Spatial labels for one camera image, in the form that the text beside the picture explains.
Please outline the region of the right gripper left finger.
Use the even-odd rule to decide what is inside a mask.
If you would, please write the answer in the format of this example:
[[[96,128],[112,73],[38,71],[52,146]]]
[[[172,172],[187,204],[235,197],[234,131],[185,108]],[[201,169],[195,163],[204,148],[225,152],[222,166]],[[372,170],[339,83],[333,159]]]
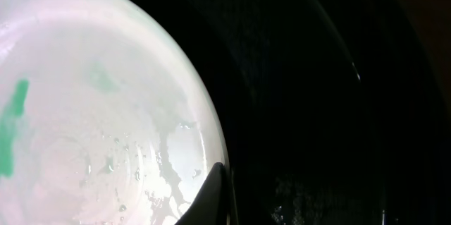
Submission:
[[[216,162],[203,182],[194,202],[175,225],[226,225],[226,168]]]

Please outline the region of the black round tray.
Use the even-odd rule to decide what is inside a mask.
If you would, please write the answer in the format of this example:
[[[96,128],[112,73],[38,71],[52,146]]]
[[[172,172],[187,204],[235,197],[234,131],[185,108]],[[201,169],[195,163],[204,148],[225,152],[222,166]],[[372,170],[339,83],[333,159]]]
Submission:
[[[271,224],[450,223],[450,0],[131,0]]]

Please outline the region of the white plate with green smear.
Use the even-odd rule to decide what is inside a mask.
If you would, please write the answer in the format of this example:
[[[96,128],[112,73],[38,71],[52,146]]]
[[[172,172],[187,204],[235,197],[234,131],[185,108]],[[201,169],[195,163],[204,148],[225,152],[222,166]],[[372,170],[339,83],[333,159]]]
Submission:
[[[223,132],[175,40],[129,0],[1,0],[1,223],[175,224]]]

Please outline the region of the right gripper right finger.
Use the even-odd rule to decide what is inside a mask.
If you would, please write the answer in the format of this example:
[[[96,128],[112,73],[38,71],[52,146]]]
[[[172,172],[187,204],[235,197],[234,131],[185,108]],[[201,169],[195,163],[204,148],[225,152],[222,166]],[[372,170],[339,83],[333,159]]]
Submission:
[[[243,170],[232,170],[235,213],[239,225],[269,225],[271,217],[257,195],[257,181]]]

